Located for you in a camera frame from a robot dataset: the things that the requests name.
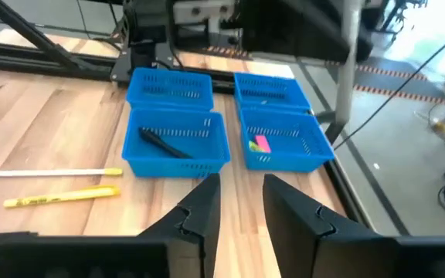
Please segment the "blue plastic bin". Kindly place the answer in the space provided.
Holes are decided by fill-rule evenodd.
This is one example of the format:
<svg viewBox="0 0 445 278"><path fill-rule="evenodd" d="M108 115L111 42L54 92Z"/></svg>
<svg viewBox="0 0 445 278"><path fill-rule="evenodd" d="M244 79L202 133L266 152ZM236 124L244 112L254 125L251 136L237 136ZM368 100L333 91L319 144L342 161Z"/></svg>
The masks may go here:
<svg viewBox="0 0 445 278"><path fill-rule="evenodd" d="M246 167L261 171L313 172L335 158L316 118L310 114L242 109L241 141ZM270 152L253 151L250 142L263 135Z"/></svg>
<svg viewBox="0 0 445 278"><path fill-rule="evenodd" d="M210 111L214 107L210 75L138 67L131 76L126 101L132 108Z"/></svg>
<svg viewBox="0 0 445 278"><path fill-rule="evenodd" d="M181 151L177 158L141 137L156 134ZM230 161L221 114L210 111L134 108L130 112L122 158L137 177L204 178Z"/></svg>
<svg viewBox="0 0 445 278"><path fill-rule="evenodd" d="M285 110L305 113L311 104L295 79L234 73L234 96L238 108Z"/></svg>

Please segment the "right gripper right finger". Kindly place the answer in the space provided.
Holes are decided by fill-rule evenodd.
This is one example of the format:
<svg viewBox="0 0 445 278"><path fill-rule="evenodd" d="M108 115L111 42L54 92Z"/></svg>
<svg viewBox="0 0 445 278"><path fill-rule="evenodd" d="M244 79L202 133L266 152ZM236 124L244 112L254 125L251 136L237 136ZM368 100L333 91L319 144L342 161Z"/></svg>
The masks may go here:
<svg viewBox="0 0 445 278"><path fill-rule="evenodd" d="M382 236L272 174L263 205L282 278L445 278L445 236Z"/></svg>

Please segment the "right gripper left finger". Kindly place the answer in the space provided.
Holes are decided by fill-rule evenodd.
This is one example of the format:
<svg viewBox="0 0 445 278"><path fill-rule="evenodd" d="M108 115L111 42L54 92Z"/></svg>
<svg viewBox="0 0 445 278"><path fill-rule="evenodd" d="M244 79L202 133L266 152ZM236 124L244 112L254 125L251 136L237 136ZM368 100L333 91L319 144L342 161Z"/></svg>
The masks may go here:
<svg viewBox="0 0 445 278"><path fill-rule="evenodd" d="M213 278L221 212L211 174L136 236L0 241L0 278Z"/></svg>

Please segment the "metal frame post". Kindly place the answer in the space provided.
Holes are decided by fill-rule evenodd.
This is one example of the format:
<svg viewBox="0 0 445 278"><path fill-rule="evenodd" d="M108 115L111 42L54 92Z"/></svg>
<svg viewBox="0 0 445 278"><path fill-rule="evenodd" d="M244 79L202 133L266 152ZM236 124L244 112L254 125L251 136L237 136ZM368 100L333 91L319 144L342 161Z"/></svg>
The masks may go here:
<svg viewBox="0 0 445 278"><path fill-rule="evenodd" d="M365 0L345 0L342 12L341 35L349 44L349 52L346 62L338 71L336 108L334 111L320 112L316 115L317 120L321 124L329 123L325 135L331 145L339 137L351 116L358 34L364 2Z"/></svg>

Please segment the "yellow highlighter pen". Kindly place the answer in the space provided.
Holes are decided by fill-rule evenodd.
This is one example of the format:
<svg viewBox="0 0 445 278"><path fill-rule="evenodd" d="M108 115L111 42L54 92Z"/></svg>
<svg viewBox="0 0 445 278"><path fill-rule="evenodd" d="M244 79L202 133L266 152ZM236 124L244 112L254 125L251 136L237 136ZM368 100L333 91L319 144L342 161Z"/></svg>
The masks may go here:
<svg viewBox="0 0 445 278"><path fill-rule="evenodd" d="M117 196L120 193L121 189L115 185L98 185L70 192L60 192L48 195L37 195L24 198L8 199L3 202L3 207L6 209L13 209L30 205L45 205L57 202L71 202L86 199L106 198Z"/></svg>

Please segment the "white pencil yellow eraser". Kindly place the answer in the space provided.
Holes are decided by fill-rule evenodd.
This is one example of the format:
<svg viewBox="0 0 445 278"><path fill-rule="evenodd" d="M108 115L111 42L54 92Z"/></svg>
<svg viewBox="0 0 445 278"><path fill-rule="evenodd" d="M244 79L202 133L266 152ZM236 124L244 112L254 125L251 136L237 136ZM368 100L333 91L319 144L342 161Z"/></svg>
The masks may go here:
<svg viewBox="0 0 445 278"><path fill-rule="evenodd" d="M95 169L53 169L53 170L11 170L0 171L0 178L9 177L47 177L47 176L83 176L83 175L122 175L121 168Z"/></svg>

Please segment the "thick black marker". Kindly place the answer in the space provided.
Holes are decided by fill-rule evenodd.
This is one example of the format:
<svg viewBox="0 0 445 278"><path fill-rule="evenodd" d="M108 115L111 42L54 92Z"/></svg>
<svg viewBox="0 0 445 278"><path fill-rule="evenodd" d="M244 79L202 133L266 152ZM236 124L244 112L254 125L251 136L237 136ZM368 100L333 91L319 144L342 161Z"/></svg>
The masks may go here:
<svg viewBox="0 0 445 278"><path fill-rule="evenodd" d="M139 128L139 136L142 140L147 141L150 144L160 148L167 154L170 154L174 158L190 159L192 156L180 151L179 149L172 147L170 144L162 140L156 133L148 129Z"/></svg>

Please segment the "pink eraser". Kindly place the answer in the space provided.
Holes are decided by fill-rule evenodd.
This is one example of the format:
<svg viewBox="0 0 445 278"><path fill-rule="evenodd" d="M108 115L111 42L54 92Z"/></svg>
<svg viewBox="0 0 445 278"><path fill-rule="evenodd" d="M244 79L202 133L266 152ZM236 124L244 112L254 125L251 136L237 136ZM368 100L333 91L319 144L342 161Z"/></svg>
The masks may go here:
<svg viewBox="0 0 445 278"><path fill-rule="evenodd" d="M268 140L264 135L258 134L254 138L255 138L256 145L262 152L266 152L266 153L271 152L271 148L268 143Z"/></svg>

